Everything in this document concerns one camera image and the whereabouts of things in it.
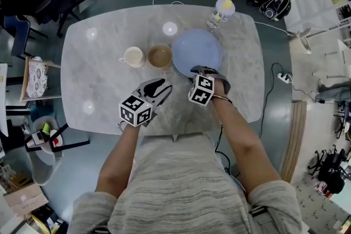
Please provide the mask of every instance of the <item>wristband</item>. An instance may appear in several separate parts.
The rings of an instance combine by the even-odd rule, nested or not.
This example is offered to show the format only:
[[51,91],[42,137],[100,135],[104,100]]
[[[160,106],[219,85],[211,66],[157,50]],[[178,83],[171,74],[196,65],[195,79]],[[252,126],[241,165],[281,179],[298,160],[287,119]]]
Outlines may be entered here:
[[224,96],[212,95],[211,100],[213,100],[214,98],[226,100],[226,101],[229,101],[231,104],[233,104],[233,102],[232,102],[230,99],[228,99],[228,98],[226,98],[226,97],[224,97]]

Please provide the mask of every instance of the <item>gray floor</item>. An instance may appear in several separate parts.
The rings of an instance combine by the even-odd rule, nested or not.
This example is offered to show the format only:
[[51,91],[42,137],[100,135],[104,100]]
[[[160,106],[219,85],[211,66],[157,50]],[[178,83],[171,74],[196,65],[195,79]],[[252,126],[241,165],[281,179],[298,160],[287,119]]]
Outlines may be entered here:
[[[173,1],[181,1],[185,4],[214,6],[216,0],[155,0],[155,4],[170,4]],[[234,0],[237,11],[252,16],[256,21],[265,22],[285,29],[283,21],[272,22],[266,19],[258,12],[256,8],[247,6],[246,0]],[[81,15],[81,17],[90,17],[112,10],[135,7],[141,5],[151,5],[152,0],[95,0]],[[74,19],[69,19],[65,29],[73,24]],[[64,39],[58,39],[55,36],[57,29],[56,23],[49,23],[38,27],[41,31],[49,35],[49,40],[38,39],[28,44],[28,52],[40,55],[44,59],[54,60],[60,63],[61,52]],[[263,59],[265,67],[265,93],[271,87],[271,65],[279,62],[285,71],[291,70],[291,60],[288,49],[287,36],[285,33],[273,28],[257,25],[257,30],[261,39],[263,50]],[[11,58],[7,47],[7,35],[2,32],[0,37],[0,46],[3,50],[0,52],[0,59],[3,59],[13,65],[9,70],[10,76],[22,74],[23,61],[17,58]],[[52,91],[59,91],[60,77],[59,73],[53,72],[49,75],[52,83]],[[18,89],[11,89],[11,96],[19,95]],[[280,168],[282,156],[286,149],[289,131],[290,131],[290,106],[291,106],[291,86],[276,81],[273,92],[268,99],[267,109],[265,111],[263,123],[262,142],[266,148],[267,154],[276,169]],[[61,100],[54,103],[55,115],[62,125],[65,123],[65,117]],[[261,120],[251,123],[252,128],[259,131]],[[217,139],[219,132],[211,132],[213,139]],[[60,168],[52,176],[50,182],[43,187],[49,198],[50,205],[60,217],[69,221],[71,207],[75,198],[86,191],[92,191],[95,188],[99,169],[106,156],[118,140],[118,136],[104,134],[90,134],[79,130],[68,129],[64,135],[66,143],[84,141],[90,137],[91,144],[73,150],[65,151],[65,156]],[[225,137],[220,144],[220,150],[228,154],[234,163],[234,157],[230,150],[229,144]],[[7,154],[7,159],[19,169],[30,172],[29,163],[24,149],[17,149]]]

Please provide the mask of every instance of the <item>forearm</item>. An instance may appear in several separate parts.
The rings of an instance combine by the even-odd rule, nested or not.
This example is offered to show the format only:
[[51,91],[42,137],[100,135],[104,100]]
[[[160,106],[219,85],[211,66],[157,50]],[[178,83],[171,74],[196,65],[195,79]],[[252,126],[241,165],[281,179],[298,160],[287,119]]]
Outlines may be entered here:
[[140,126],[127,125],[99,173],[95,191],[107,192],[116,198],[127,187],[131,174]]
[[279,180],[261,140],[236,108],[226,100],[214,99],[214,108],[235,155],[247,193],[265,182]]

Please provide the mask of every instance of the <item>plastic bottle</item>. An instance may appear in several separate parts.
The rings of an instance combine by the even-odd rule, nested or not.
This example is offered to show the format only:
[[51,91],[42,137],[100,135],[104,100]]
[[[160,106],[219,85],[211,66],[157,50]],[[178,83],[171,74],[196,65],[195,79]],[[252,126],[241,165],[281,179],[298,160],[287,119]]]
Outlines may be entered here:
[[234,12],[235,6],[231,0],[217,0],[215,8],[213,8],[207,20],[207,24],[211,30],[214,30],[221,22],[228,21]]

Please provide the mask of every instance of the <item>white cup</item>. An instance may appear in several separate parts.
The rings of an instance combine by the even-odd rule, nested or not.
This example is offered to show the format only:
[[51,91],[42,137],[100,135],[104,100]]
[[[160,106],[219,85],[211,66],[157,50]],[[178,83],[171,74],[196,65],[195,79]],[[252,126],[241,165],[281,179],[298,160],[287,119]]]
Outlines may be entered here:
[[121,62],[126,62],[131,67],[142,67],[145,63],[145,55],[138,47],[129,47],[125,52]]

